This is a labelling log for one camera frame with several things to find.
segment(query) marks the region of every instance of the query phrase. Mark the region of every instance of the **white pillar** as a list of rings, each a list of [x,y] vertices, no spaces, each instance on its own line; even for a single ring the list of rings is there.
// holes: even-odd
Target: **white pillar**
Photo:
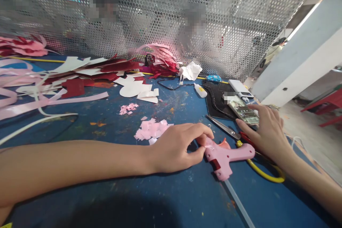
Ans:
[[[341,62],[342,0],[323,0],[251,91],[281,107]]]

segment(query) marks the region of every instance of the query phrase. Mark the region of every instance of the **phone screen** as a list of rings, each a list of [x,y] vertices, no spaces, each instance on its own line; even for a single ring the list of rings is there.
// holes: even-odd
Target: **phone screen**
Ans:
[[[230,99],[229,105],[234,108],[239,114],[240,118],[247,124],[258,124],[259,117],[250,110],[244,101],[242,101],[238,96],[234,96]]]

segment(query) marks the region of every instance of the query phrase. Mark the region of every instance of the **red chair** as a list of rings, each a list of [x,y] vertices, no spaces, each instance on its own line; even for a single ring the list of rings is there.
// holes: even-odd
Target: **red chair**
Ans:
[[[300,112],[306,111],[308,109],[311,109],[313,107],[316,107],[318,105],[321,105],[323,103],[328,103],[325,107],[319,109],[315,112],[317,115],[321,115],[330,111],[333,111],[334,109],[342,108],[342,88],[337,90],[336,92],[328,95],[327,97],[309,105],[308,107],[302,109]],[[342,116],[338,116],[326,123],[323,123],[320,125],[320,127],[325,127],[327,125],[332,125],[334,123],[337,123],[339,121],[342,121]]]

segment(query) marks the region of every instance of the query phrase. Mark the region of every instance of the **concrete floor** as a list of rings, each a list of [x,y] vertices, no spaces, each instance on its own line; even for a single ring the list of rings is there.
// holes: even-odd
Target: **concrete floor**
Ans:
[[[254,82],[248,77],[244,84],[250,88]],[[300,112],[302,109],[293,101],[280,108],[285,132],[291,137],[300,137],[307,153],[342,186],[342,131],[335,125],[319,127],[327,121],[326,116]]]

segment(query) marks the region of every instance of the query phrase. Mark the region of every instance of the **hand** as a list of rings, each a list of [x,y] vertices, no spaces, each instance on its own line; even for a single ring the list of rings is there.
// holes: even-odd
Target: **hand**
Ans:
[[[284,121],[277,110],[267,106],[250,104],[249,109],[259,112],[259,129],[255,132],[244,121],[237,119],[236,123],[244,131],[259,151],[271,158],[278,165],[288,161],[294,152],[283,132]]]
[[[169,127],[156,143],[150,146],[153,171],[171,173],[200,163],[207,136],[214,139],[212,130],[202,123]],[[187,153],[187,148],[194,139],[202,146],[195,152]]]

